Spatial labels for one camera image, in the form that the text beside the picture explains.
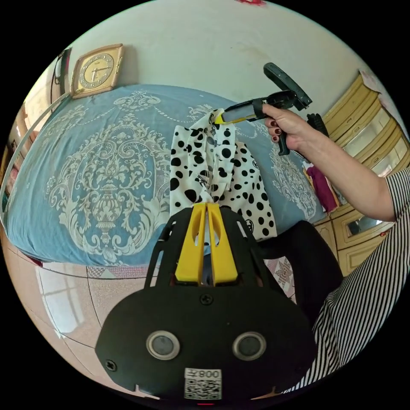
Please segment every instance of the tiled floor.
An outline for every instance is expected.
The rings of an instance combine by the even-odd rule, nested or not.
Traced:
[[[90,268],[50,263],[41,268],[11,245],[0,226],[4,258],[16,292],[28,315],[48,343],[75,369],[111,388],[114,384],[94,352],[109,311],[129,294],[142,289],[141,268]],[[293,276],[287,260],[266,262],[288,297]],[[133,393],[147,396],[137,390]]]

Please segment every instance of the clock hands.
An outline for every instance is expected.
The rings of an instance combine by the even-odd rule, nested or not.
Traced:
[[[97,74],[97,71],[107,70],[107,69],[109,69],[109,68],[111,68],[110,65],[109,65],[108,67],[104,67],[104,68],[94,68],[93,71],[92,71],[93,75],[92,75],[91,80],[92,80],[92,81],[95,80],[95,76],[96,76],[96,74]]]

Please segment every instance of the hand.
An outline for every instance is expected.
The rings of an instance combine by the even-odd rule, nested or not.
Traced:
[[[299,151],[301,144],[313,131],[304,119],[292,111],[275,108],[269,104],[264,104],[262,111],[268,115],[265,125],[272,136],[272,141],[279,142],[279,135],[284,131],[287,134],[286,145],[293,151]]]

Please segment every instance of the label sticker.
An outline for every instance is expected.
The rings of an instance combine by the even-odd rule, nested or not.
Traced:
[[[222,399],[222,372],[210,369],[185,369],[185,398]]]

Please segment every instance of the black pants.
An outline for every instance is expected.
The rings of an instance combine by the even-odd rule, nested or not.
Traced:
[[[258,244],[264,259],[285,256],[290,262],[296,303],[313,327],[326,297],[337,289],[343,280],[333,252],[314,226],[307,221],[300,221],[277,237]]]

